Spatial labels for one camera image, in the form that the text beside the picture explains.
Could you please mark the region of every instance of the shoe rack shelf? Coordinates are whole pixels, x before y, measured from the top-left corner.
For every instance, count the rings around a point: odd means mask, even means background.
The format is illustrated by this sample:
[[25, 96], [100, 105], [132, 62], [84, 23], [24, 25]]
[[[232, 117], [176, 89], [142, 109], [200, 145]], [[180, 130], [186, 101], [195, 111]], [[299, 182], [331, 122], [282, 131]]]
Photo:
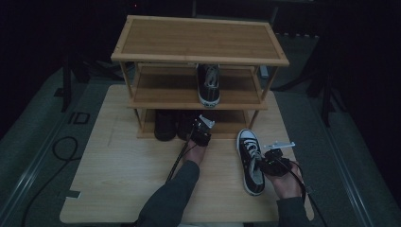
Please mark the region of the shoe rack shelf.
[[[155, 109], [176, 109], [204, 110], [217, 122], [213, 137], [233, 139], [268, 109], [278, 67], [288, 66], [268, 23], [148, 16], [128, 16], [112, 60], [120, 61], [140, 138], [154, 137]], [[127, 61], [135, 62], [133, 81]], [[200, 104], [196, 63], [220, 65], [220, 102], [213, 109]], [[264, 91], [260, 65], [272, 67]]]

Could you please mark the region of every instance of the black and white sneaker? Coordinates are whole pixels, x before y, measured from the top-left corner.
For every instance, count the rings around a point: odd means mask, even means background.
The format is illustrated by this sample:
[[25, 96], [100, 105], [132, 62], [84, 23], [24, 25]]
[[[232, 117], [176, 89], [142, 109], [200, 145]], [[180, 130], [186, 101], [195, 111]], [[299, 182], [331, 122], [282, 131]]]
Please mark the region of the black and white sneaker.
[[198, 64], [198, 96], [204, 107], [214, 108], [220, 102], [218, 64]]
[[259, 141], [250, 130], [242, 130], [236, 138], [236, 150], [244, 168], [245, 190], [252, 196], [259, 196], [265, 189], [265, 177], [257, 162], [262, 160]]

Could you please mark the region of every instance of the wooden table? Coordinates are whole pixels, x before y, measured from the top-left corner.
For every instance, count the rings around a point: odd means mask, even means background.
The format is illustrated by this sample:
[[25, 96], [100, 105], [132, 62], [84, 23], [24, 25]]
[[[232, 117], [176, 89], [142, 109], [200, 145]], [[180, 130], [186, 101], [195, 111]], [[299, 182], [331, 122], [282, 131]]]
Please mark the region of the wooden table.
[[[253, 131], [261, 145], [276, 140], [287, 142], [273, 93], [266, 101], [270, 109], [260, 112]], [[80, 196], [66, 199], [62, 222], [133, 222], [148, 198], [165, 183], [183, 141], [138, 139], [138, 123], [127, 106], [126, 86], [112, 85], [71, 185], [71, 190], [79, 191]], [[291, 148], [283, 152], [295, 160]], [[183, 222], [273, 221], [278, 219], [276, 200], [269, 182], [259, 197], [245, 192], [235, 140], [213, 139], [212, 135]], [[308, 217], [313, 218], [308, 199], [305, 208]]]

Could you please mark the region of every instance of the wooden tabletop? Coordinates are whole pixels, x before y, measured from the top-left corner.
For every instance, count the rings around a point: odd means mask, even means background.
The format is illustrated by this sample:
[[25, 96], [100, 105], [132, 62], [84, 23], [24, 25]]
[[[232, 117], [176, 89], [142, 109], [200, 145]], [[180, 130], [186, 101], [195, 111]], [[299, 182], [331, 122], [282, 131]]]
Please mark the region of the wooden tabletop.
[[289, 65], [269, 23], [131, 15], [112, 60]]
[[[165, 183], [183, 141], [136, 138], [138, 125], [133, 110], [127, 108], [128, 102], [125, 85], [110, 87], [71, 185], [80, 196], [66, 199], [61, 221], [133, 222], [148, 198]], [[276, 140], [288, 142], [273, 93], [267, 102], [270, 109], [260, 112], [253, 131], [261, 145]], [[283, 152], [295, 160], [291, 148]], [[235, 140], [213, 139], [212, 135], [183, 222], [277, 220], [276, 200], [269, 182], [259, 197], [245, 192]], [[308, 217], [313, 218], [309, 200], [305, 208]]]

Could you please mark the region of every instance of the shoe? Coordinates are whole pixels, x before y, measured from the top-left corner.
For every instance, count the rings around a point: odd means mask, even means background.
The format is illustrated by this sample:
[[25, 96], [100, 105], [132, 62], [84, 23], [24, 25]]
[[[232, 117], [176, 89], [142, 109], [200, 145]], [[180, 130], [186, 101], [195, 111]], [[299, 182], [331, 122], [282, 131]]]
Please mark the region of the shoe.
[[198, 64], [198, 96], [204, 107], [214, 108], [220, 101], [218, 64]]
[[176, 136], [176, 111], [155, 110], [154, 136], [160, 141], [169, 141]]
[[262, 161], [262, 155], [256, 135], [250, 130], [240, 131], [236, 150], [244, 168], [245, 190], [252, 196], [259, 196], [265, 189], [265, 177], [257, 164]]
[[201, 114], [200, 111], [180, 111], [180, 116], [178, 120], [177, 136], [185, 140], [187, 135], [191, 133], [194, 128], [195, 119]]

